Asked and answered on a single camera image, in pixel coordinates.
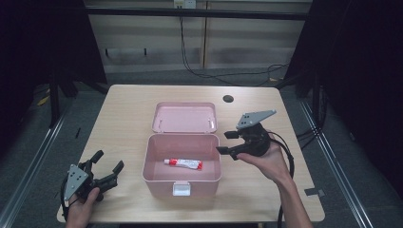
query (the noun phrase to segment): wooden table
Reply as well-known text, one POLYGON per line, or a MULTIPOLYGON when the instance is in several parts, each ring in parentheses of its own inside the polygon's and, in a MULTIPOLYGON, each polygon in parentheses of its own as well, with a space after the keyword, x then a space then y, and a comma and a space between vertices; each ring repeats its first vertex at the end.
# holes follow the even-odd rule
MULTIPOLYGON (((219 188, 215 197, 198 199, 176 197, 156 199, 143 179, 151 124, 160 102, 208 102, 216 106, 221 145, 234 146, 243 140, 227 140, 223 133, 235 130, 244 112, 275 109, 278 113, 261 123, 281 135, 295 158, 295 181, 302 202, 312 221, 324 219, 318 196, 307 197, 304 189, 313 188, 311 176, 297 143, 279 92, 267 87, 114 85, 92 129, 81 162, 102 149, 105 154, 93 166, 95 178, 111 173, 119 160, 125 168, 119 185, 105 193, 95 205, 91 222, 265 222, 275 221, 280 206, 278 189, 253 165, 221 156, 219 188), (223 96, 234 102, 226 103, 223 96)), ((58 219, 64 221, 58 213, 58 219)))

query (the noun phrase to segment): cable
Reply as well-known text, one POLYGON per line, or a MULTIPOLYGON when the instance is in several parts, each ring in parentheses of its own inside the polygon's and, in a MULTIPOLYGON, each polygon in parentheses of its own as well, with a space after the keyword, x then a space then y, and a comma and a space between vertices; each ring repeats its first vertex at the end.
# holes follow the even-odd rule
POLYGON ((72 203, 69 203, 68 207, 70 207, 72 204, 74 204, 74 202, 76 202, 77 200, 79 200, 79 198, 75 199, 72 203))
POLYGON ((225 76, 234 76, 234 75, 260 75, 260 74, 266 74, 267 73, 267 78, 262 82, 259 83, 257 85, 249 85, 249 86, 263 86, 264 84, 266 84, 269 80, 270 80, 270 73, 274 72, 276 70, 279 70, 283 67, 287 67, 289 64, 284 64, 284 65, 279 65, 279 64, 275 64, 275 65, 271 65, 269 67, 267 67, 266 71, 262 71, 262 72, 249 72, 249 73, 227 73, 227 74, 218 74, 218 75, 210 75, 210 74, 204 74, 204 73, 197 73, 195 72, 189 65, 188 61, 187 61, 187 57, 186 57, 186 48, 185 48, 185 44, 184 44, 184 37, 183 37, 183 19, 182 17, 180 17, 180 23, 181 23, 181 41, 182 41, 182 62, 184 67, 193 75, 196 75, 200 78, 203 79, 216 79, 222 83, 226 83, 229 84, 231 86, 243 86, 243 85, 238 85, 238 84, 234 84, 234 83, 230 83, 228 81, 225 81, 223 79, 221 79, 220 77, 225 77, 225 76))
MULTIPOLYGON (((284 149, 284 152, 287 155, 287 159, 288 159, 288 162, 289 162, 289 165, 290 165, 290 171, 289 172, 290 172, 290 176, 291 176, 291 179, 292 179, 294 177, 294 172, 295 172, 294 157, 290 152, 290 148, 288 147, 287 142, 285 142, 285 140, 279 134, 277 134, 275 132, 270 131, 270 132, 267 132, 267 133, 271 133, 273 135, 276 135, 282 140, 283 143, 281 143, 281 142, 279 142, 277 140, 274 140, 274 139, 270 139, 270 142, 276 143, 282 149, 284 149)), ((281 228, 281 226, 282 226, 282 215, 283 215, 282 206, 280 206, 279 210, 278 210, 278 228, 281 228)))
POLYGON ((306 144, 304 144, 301 147, 301 150, 304 149, 309 143, 311 143, 315 139, 315 137, 322 131, 323 126, 325 124, 326 117, 327 117, 328 98, 323 90, 324 90, 323 87, 321 87, 320 88, 320 112, 319 112, 318 123, 316 124, 316 126, 314 128, 306 130, 305 132, 297 135, 299 142, 309 139, 310 137, 313 136, 306 144))
POLYGON ((65 218, 65 221, 67 221, 67 217, 68 217, 68 207, 66 207, 66 205, 65 205, 65 188, 66 188, 67 178, 68 178, 68 176, 65 177, 65 179, 62 182, 62 186, 60 188, 60 204, 62 205, 62 209, 63 209, 62 216, 65 218))

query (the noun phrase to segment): hand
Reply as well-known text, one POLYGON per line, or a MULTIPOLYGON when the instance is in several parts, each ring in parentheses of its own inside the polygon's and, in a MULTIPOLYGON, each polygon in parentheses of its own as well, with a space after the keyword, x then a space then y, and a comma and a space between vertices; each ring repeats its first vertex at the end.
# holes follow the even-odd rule
MULTIPOLYGON (((274 139, 273 134, 269 133, 271 139, 274 139)), ((266 178, 278 183, 280 180, 290 178, 290 174, 282 156, 281 147, 271 142, 267 152, 256 157, 246 153, 237 155, 239 160, 255 165, 266 178)))
POLYGON ((100 193, 99 188, 94 188, 89 192, 86 200, 72 196, 69 200, 68 217, 66 227, 86 227, 92 214, 92 206, 100 193))

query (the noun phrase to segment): tube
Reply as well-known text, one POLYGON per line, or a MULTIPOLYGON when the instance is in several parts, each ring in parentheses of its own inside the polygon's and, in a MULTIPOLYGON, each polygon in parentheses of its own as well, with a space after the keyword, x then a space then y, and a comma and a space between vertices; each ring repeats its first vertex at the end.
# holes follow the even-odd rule
POLYGON ((169 164, 170 166, 202 170, 202 161, 198 160, 168 159, 163 160, 163 163, 169 164))

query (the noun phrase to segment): wrist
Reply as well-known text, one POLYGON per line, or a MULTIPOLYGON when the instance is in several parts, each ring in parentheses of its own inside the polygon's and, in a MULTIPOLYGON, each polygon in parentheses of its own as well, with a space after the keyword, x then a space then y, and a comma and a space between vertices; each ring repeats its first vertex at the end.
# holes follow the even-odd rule
POLYGON ((278 186, 279 190, 296 188, 296 183, 288 173, 287 175, 282 175, 281 177, 274 180, 274 183, 278 186))
POLYGON ((66 228, 86 228, 86 225, 81 223, 77 223, 77 221, 68 221, 66 222, 66 228))

